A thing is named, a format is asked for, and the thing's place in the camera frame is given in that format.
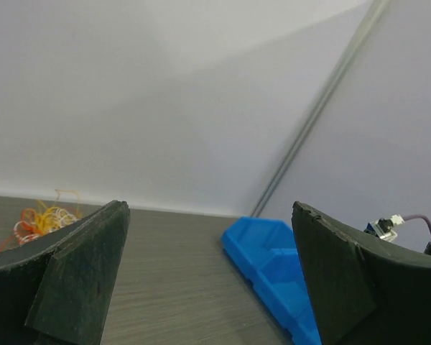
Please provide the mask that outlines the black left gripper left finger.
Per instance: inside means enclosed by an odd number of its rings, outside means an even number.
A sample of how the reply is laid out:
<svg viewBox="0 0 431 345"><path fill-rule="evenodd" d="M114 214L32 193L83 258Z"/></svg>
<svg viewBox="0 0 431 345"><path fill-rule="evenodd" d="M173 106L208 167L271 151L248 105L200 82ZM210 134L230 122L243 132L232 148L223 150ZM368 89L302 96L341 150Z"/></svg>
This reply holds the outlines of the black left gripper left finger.
<svg viewBox="0 0 431 345"><path fill-rule="evenodd" d="M130 222L125 201L0 252L0 344L99 344Z"/></svg>

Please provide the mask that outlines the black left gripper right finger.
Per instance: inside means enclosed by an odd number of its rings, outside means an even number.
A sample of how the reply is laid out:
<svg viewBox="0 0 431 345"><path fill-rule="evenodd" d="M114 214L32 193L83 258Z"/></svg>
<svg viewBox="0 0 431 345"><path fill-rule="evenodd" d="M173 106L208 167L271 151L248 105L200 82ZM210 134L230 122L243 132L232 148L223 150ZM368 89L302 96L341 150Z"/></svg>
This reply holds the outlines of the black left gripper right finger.
<svg viewBox="0 0 431 345"><path fill-rule="evenodd" d="M300 202L292 228L323 344L431 344L431 242L415 252Z"/></svg>

